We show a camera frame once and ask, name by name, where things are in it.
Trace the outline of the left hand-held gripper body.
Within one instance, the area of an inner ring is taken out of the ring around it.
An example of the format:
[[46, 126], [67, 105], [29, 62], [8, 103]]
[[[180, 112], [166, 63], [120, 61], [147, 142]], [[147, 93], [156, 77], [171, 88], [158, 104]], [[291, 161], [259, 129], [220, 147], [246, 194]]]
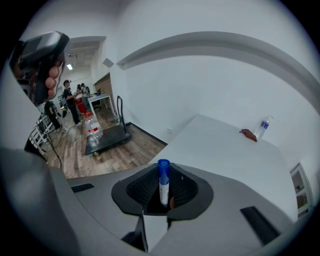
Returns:
[[69, 51], [70, 38], [58, 31], [20, 40], [15, 46], [9, 65], [21, 89], [35, 106], [56, 96], [57, 89], [51, 92], [46, 81], [54, 74], [54, 68], [58, 75], [53, 80], [55, 86], [59, 85]]

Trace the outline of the person's left hand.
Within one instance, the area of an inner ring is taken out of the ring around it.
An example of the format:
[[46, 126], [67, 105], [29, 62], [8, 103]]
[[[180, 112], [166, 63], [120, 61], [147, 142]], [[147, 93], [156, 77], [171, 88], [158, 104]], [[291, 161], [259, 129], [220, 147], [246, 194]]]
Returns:
[[48, 72], [48, 78], [45, 81], [45, 86], [48, 89], [47, 94], [49, 98], [53, 98], [55, 96], [56, 89], [58, 86], [57, 81], [60, 77], [60, 70], [62, 64], [63, 63], [61, 61], [57, 60]]

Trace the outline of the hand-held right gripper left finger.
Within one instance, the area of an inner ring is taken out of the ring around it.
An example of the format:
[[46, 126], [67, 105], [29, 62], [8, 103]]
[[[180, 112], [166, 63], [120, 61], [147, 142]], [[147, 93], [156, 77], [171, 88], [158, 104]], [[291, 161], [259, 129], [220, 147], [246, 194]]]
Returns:
[[69, 178], [68, 184], [75, 196], [95, 221], [135, 252], [151, 252], [160, 241], [160, 217], [148, 215], [128, 195], [145, 196], [148, 185], [145, 180], [138, 185], [132, 182], [140, 179], [152, 168], [151, 164], [128, 170]]

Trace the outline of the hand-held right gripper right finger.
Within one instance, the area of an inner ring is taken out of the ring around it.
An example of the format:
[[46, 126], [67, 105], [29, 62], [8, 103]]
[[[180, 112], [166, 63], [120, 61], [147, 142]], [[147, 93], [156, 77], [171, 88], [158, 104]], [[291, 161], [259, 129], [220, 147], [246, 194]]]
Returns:
[[262, 248], [241, 209], [256, 207], [278, 232], [293, 221], [281, 209], [244, 183], [186, 165], [213, 189], [210, 206], [193, 220], [173, 221], [150, 252], [155, 256], [244, 256]]

